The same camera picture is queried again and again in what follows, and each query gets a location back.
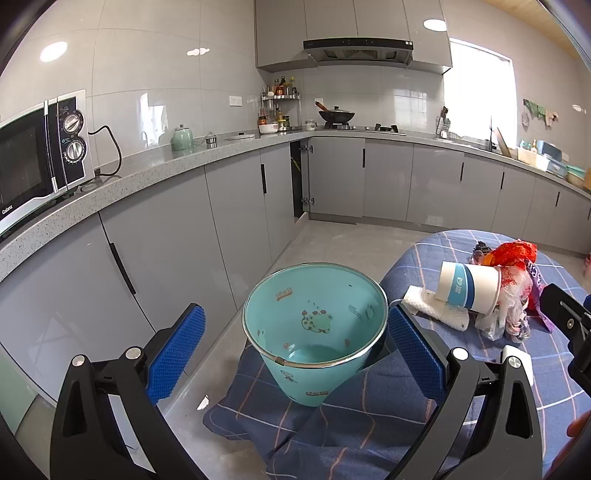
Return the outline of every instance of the microwave oven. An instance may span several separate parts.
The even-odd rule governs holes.
[[[94,178],[88,145],[85,90],[0,123],[0,235]]]

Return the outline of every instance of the microwave control knob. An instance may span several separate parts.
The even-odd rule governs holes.
[[[74,140],[66,148],[66,160],[70,163],[76,163],[82,158],[84,154],[84,145],[80,140]]]
[[[76,134],[82,130],[82,124],[82,115],[76,111],[65,118],[64,130],[69,134]]]

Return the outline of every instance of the trash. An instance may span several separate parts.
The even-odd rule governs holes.
[[[464,332],[468,328],[470,317],[467,309],[449,305],[443,300],[438,300],[435,298],[435,292],[426,288],[411,285],[404,295],[402,302],[405,306],[410,306],[414,310],[426,313],[461,332]]]

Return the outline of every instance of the upper cabinet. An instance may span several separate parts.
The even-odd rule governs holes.
[[[429,30],[425,20],[444,20],[439,0],[403,0],[410,40],[413,42],[411,68],[445,73],[452,66],[447,32]]]
[[[256,66],[306,61],[304,0],[256,0]]]
[[[410,40],[402,0],[353,0],[353,4],[358,36]]]
[[[304,0],[307,40],[357,37],[353,0]]]
[[[449,38],[428,30],[429,19],[443,20],[440,0],[256,0],[256,65],[268,72],[315,67],[306,40],[386,38],[413,42],[411,69],[444,73],[452,66]]]

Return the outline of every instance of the window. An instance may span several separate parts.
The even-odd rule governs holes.
[[[443,76],[450,130],[488,140],[499,128],[509,147],[517,144],[517,92],[511,59],[450,38],[453,68]]]

